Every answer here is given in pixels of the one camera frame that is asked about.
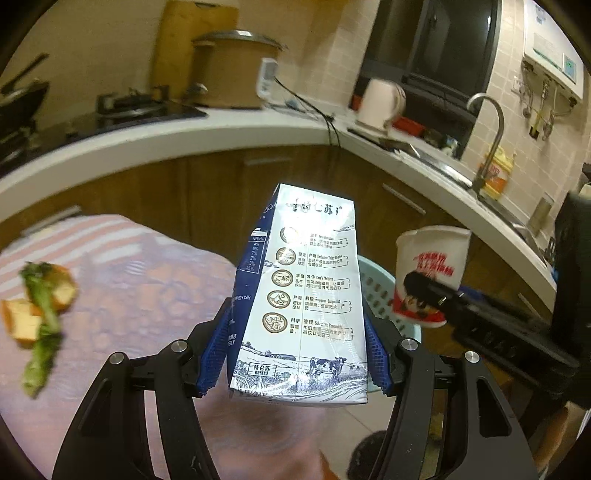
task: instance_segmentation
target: electric kettle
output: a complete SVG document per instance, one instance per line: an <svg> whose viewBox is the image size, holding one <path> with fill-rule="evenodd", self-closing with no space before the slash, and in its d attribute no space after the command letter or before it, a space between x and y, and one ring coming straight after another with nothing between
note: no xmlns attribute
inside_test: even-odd
<svg viewBox="0 0 591 480"><path fill-rule="evenodd" d="M387 80L371 79L363 94L357 123L380 131L398 120L406 107L406 94L400 85Z"/></svg>

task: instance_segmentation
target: screw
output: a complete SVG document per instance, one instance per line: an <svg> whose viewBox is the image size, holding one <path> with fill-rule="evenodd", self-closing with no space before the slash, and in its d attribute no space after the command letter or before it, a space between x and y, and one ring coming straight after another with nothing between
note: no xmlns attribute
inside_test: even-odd
<svg viewBox="0 0 591 480"><path fill-rule="evenodd" d="M184 352L187 349L187 347L187 342L185 342L184 340L177 340L176 342L173 342L173 344L170 346L170 348L173 349L173 352L176 353Z"/></svg>
<svg viewBox="0 0 591 480"><path fill-rule="evenodd" d="M466 352L464 353L464 357L468 360L471 364L477 364L480 361L480 355L476 352Z"/></svg>
<svg viewBox="0 0 591 480"><path fill-rule="evenodd" d="M402 342L400 342L400 345L405 350L410 350L411 352L418 348L418 343L414 338L405 338Z"/></svg>
<svg viewBox="0 0 591 480"><path fill-rule="evenodd" d="M112 365L119 365L125 357L121 352L115 352L109 357L109 363Z"/></svg>

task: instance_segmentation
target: floor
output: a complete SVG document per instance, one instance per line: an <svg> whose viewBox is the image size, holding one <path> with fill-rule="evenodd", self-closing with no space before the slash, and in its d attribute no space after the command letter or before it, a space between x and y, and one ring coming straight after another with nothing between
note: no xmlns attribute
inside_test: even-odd
<svg viewBox="0 0 591 480"><path fill-rule="evenodd" d="M340 480L347 480L347 468L353 450L361 440L378 430L386 430L395 398L388 398L380 391L368 394L368 403L327 412L327 427L321 440L322 452L330 469ZM434 474L439 451L429 444L421 478Z"/></svg>

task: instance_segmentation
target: broccoli stem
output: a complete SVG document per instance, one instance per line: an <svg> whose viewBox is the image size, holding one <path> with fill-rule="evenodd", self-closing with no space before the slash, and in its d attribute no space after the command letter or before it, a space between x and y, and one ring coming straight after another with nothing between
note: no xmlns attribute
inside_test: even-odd
<svg viewBox="0 0 591 480"><path fill-rule="evenodd" d="M41 269L35 269L35 264L28 264L21 271L25 286L29 292L29 298L43 313L43 322L51 333L61 332L60 320L53 309L51 298L51 284L43 279Z"/></svg>
<svg viewBox="0 0 591 480"><path fill-rule="evenodd" d="M39 340L35 342L31 360L22 374L22 387L31 398L36 398L45 387L60 344L61 334L51 333L45 324L39 327Z"/></svg>

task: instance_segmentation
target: pink striped cloth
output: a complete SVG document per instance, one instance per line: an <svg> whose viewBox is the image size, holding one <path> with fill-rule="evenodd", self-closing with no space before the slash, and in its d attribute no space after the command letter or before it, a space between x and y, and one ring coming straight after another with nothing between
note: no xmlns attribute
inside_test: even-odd
<svg viewBox="0 0 591 480"><path fill-rule="evenodd" d="M101 215L65 220L0 254L0 299L24 296L26 261L70 269L80 286L62 315L65 338L47 387L31 400L20 387L30 351L0 333L0 412L31 461L51 477L79 403L109 354L152 355L196 323L214 317L232 294L235 268L130 220ZM223 480L320 480L318 436L324 410L230 400L225 369L196 400L207 445ZM148 438L155 474L169 478L153 393Z"/></svg>

